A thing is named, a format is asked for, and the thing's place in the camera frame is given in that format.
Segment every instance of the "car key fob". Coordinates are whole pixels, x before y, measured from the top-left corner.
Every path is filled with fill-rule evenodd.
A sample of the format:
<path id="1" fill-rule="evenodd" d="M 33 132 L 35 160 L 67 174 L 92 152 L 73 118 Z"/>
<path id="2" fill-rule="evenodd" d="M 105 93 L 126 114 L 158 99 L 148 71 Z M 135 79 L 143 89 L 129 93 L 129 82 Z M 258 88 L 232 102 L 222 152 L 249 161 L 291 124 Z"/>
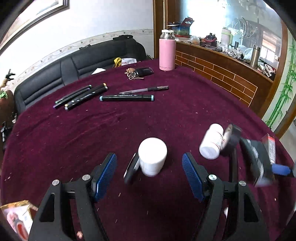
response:
<path id="1" fill-rule="evenodd" d="M 135 70 L 136 76 L 137 77 L 144 77 L 147 75 L 154 74 L 153 69 L 151 68 L 140 68 Z"/>

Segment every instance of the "white cup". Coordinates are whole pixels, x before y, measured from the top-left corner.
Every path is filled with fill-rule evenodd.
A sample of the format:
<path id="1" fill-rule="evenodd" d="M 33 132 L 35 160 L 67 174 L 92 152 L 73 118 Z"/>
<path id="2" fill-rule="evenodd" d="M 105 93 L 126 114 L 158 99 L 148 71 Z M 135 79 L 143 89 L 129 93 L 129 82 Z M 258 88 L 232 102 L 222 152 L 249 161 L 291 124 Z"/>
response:
<path id="1" fill-rule="evenodd" d="M 168 150 L 166 144 L 155 137 L 150 137 L 141 142 L 138 154 L 142 172 L 153 177 L 157 175 L 163 167 Z"/>

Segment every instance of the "keys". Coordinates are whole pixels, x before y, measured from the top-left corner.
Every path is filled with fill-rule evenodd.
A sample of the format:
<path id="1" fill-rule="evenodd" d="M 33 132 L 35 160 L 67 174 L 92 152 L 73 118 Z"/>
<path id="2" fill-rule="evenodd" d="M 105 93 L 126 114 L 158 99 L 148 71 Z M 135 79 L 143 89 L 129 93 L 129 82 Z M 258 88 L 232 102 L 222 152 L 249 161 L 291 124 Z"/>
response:
<path id="1" fill-rule="evenodd" d="M 138 77 L 135 73 L 135 69 L 134 68 L 128 68 L 125 72 L 125 74 L 128 75 L 128 79 L 129 80 L 135 80 L 135 79 L 140 79 L 143 80 L 144 78 Z"/>

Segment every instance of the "bamboo mural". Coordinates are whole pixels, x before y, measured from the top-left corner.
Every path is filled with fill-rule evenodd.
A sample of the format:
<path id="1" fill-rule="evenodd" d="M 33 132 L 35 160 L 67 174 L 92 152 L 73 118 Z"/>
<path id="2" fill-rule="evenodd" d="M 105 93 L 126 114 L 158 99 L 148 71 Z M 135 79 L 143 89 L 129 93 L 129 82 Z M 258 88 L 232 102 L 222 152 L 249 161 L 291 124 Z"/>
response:
<path id="1" fill-rule="evenodd" d="M 283 117 L 283 112 L 281 111 L 284 104 L 286 104 L 289 100 L 291 100 L 291 96 L 293 95 L 293 84 L 296 82 L 296 49 L 295 49 L 295 40 L 292 38 L 292 45 L 289 48 L 291 52 L 291 60 L 289 65 L 289 71 L 286 76 L 286 81 L 283 83 L 283 89 L 281 91 L 281 95 L 275 105 L 275 108 L 269 117 L 268 121 L 266 121 L 266 125 L 272 129 L 272 125 L 279 117 L 280 119 Z"/>

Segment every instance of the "sofa cushion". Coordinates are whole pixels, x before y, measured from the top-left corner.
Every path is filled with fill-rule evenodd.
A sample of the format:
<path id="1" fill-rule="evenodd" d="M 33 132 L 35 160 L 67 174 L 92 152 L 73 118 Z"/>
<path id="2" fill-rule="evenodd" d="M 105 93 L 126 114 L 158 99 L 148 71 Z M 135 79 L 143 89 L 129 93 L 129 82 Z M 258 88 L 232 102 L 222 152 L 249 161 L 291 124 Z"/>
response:
<path id="1" fill-rule="evenodd" d="M 56 60 L 16 87 L 14 96 L 17 113 L 22 113 L 57 89 L 91 75 L 97 68 L 112 68 L 117 57 L 143 61 L 146 53 L 140 43 L 129 38 L 91 45 Z"/>

